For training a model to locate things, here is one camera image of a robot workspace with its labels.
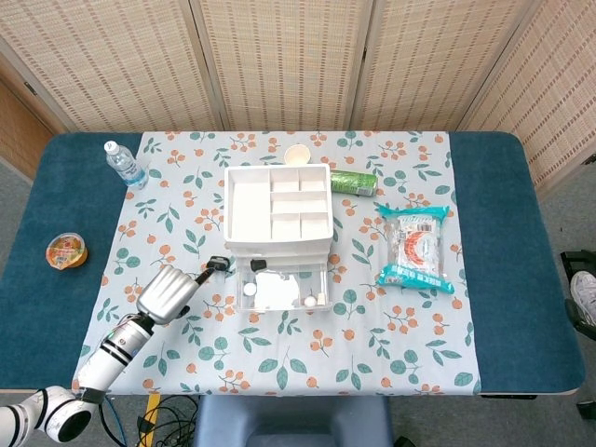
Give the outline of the floral tablecloth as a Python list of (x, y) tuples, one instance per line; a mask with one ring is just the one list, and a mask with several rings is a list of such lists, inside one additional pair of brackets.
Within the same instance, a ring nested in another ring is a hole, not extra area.
[[(328, 309), (237, 308), (234, 256), (153, 337), (113, 394), (475, 394), (481, 380), (467, 294), (451, 139), (437, 131), (147, 132), (138, 158), (148, 184), (122, 204), (81, 352), (88, 359), (143, 288), (168, 265), (198, 275), (224, 246), (225, 171), (282, 165), (306, 145), (308, 164), (370, 173), (374, 196), (332, 191)], [(443, 271), (454, 293), (378, 283), (387, 262), (377, 208), (448, 207)]]

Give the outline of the clear water bottle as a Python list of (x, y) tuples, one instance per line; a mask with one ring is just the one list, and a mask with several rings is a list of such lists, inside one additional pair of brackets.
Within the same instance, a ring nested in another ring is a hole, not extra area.
[(128, 188), (143, 189), (147, 174), (128, 147), (115, 141), (107, 141), (103, 149), (107, 164), (119, 175)]

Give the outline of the white drawer organizer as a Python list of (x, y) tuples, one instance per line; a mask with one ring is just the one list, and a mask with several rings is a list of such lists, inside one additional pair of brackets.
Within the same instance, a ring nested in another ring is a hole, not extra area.
[(231, 167), (225, 183), (224, 243), (332, 245), (328, 165)]

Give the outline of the green drink can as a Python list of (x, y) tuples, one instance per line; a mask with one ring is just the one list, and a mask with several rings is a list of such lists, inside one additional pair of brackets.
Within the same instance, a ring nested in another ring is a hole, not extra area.
[(331, 188), (334, 193), (370, 197), (376, 194), (377, 183), (377, 177), (370, 173), (336, 169), (331, 171)]

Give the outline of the white sneaker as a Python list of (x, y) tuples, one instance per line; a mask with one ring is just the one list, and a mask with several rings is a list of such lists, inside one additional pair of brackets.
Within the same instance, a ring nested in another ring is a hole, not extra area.
[(596, 277), (588, 271), (576, 272), (570, 292), (588, 324), (596, 326)]

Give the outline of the blue-grey seat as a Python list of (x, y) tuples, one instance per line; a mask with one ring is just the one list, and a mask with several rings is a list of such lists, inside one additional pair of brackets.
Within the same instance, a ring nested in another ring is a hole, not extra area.
[(205, 396), (193, 447), (393, 447), (388, 400)]

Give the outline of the orange jelly cup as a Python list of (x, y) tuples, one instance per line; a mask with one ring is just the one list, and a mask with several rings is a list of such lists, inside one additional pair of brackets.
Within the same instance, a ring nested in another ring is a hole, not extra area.
[(82, 265), (88, 258), (85, 240), (77, 233), (62, 233), (46, 248), (46, 261), (55, 269), (64, 270)]

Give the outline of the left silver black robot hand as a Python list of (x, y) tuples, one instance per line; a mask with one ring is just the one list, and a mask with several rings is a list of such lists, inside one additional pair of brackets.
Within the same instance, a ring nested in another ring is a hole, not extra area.
[(213, 266), (197, 278), (168, 265), (143, 289), (137, 302), (138, 311), (157, 325), (169, 324), (178, 318), (199, 287), (216, 271)]

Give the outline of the teal snack bag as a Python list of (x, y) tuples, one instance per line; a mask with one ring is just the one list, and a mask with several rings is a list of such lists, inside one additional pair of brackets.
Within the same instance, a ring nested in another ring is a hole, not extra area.
[(443, 222), (448, 207), (377, 208), (386, 223), (387, 263), (378, 283), (404, 289), (454, 293), (443, 272)]

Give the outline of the beige paper cup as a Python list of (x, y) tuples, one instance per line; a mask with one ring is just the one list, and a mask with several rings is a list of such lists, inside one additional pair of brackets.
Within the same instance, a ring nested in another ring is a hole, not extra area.
[(284, 162), (288, 166), (303, 166), (310, 162), (311, 153), (304, 144), (294, 144), (284, 153)]

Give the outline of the teal table cover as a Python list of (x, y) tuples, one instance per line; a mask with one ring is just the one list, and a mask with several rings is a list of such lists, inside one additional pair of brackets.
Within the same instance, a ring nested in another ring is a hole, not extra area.
[[(483, 394), (574, 392), (586, 373), (522, 145), (506, 132), (454, 132), (456, 196)], [(45, 149), (0, 278), (0, 390), (68, 386), (108, 259), (125, 188), (105, 133)], [(77, 233), (88, 258), (58, 270), (49, 242)]]

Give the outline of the woven folding screen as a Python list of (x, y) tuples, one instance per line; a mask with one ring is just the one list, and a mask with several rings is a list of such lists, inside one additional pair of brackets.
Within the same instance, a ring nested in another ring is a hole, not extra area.
[(59, 129), (499, 130), (596, 163), (596, 0), (0, 0)]

